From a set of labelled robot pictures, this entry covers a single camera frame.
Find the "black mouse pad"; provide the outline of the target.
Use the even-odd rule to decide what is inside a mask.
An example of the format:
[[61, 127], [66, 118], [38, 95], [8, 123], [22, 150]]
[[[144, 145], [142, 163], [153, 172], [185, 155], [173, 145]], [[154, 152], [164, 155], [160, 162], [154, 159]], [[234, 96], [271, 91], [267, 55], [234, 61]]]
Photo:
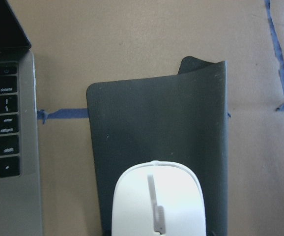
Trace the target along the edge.
[[210, 236], [228, 234], [227, 63], [187, 56], [171, 76], [101, 82], [86, 91], [103, 234], [128, 168], [172, 161], [198, 177]]

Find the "white computer mouse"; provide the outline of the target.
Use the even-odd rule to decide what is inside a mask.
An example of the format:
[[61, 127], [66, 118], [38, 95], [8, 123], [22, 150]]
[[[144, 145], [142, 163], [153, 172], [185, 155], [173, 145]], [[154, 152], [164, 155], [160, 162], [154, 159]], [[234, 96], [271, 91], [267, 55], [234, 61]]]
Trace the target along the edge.
[[127, 169], [113, 195], [113, 236], [205, 236], [199, 179], [185, 165], [151, 161]]

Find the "grey laptop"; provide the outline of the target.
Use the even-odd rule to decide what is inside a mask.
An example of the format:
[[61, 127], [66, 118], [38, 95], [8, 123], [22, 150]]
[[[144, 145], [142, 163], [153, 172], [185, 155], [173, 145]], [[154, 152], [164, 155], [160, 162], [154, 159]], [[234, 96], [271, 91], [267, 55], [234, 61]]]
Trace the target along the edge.
[[0, 0], [0, 236], [41, 236], [36, 78], [31, 43]]

